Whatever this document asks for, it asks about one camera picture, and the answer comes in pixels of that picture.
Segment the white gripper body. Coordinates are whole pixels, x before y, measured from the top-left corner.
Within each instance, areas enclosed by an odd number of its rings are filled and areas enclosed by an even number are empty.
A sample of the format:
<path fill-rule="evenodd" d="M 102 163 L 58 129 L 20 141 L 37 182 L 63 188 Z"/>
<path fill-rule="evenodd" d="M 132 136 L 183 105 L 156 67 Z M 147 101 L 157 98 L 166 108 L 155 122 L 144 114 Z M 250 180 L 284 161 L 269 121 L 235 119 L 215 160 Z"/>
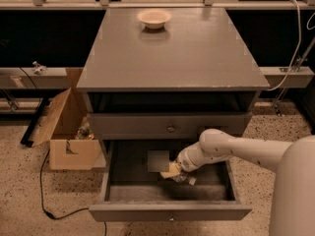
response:
<path fill-rule="evenodd" d="M 194 144 L 183 149 L 176 158 L 180 168 L 186 172 L 192 172 L 208 164 L 211 157 L 206 154 L 199 144 Z"/>

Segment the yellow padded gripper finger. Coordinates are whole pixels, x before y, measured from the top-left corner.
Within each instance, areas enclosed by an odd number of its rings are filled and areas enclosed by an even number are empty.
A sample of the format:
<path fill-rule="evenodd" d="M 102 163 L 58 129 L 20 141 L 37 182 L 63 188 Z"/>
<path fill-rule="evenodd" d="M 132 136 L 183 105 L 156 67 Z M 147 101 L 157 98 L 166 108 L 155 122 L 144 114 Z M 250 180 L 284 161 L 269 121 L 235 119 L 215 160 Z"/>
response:
<path fill-rule="evenodd" d="M 172 178 L 178 176 L 181 173 L 181 167 L 176 161 L 171 161 L 168 166 L 167 171 L 160 173 L 161 177 L 164 179 Z"/>

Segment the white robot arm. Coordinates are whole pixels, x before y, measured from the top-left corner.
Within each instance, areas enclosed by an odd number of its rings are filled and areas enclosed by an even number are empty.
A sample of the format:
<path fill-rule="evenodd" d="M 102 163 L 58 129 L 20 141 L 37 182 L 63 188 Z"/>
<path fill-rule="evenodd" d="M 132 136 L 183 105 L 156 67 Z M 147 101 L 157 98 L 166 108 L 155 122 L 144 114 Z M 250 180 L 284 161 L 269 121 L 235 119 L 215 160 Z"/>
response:
<path fill-rule="evenodd" d="M 186 178 L 206 164 L 233 156 L 276 173 L 269 236 L 315 236 L 314 136 L 292 143 L 237 138 L 208 129 L 197 143 L 183 149 L 161 176 Z"/>

